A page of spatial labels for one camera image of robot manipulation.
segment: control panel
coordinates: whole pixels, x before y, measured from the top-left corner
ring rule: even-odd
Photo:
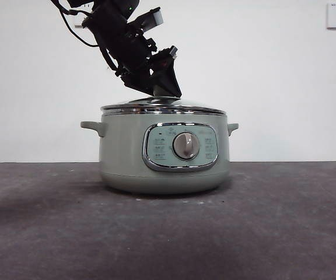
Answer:
[[[218,157],[216,132],[206,124],[155,124],[146,131],[143,142],[143,161],[156,171],[205,170]]]

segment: pot base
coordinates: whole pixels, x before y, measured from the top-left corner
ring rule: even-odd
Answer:
[[[188,194],[211,190],[224,182],[229,172],[212,175],[170,177],[135,177],[101,172],[103,181],[112,188],[139,194]]]

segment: silver knob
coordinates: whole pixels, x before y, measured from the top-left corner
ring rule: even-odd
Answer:
[[[200,143],[198,138],[189,132],[176,136],[173,140],[173,150],[182,159],[193,159],[199,153]]]

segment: metal rim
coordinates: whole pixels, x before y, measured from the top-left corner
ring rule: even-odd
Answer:
[[[145,114],[175,114],[175,115],[206,115],[206,116],[225,116],[225,112],[212,113],[210,111],[195,111],[189,108],[115,108],[103,110],[103,116],[117,116],[117,115],[145,115]]]

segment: white wall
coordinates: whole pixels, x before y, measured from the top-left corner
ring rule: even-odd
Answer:
[[[240,123],[233,160],[336,160],[336,31],[326,30],[326,1],[141,0],[134,17],[159,5],[165,24],[146,35],[178,47],[185,99]],[[97,161],[99,140],[80,121],[144,96],[67,31],[49,0],[0,0],[0,162]]]

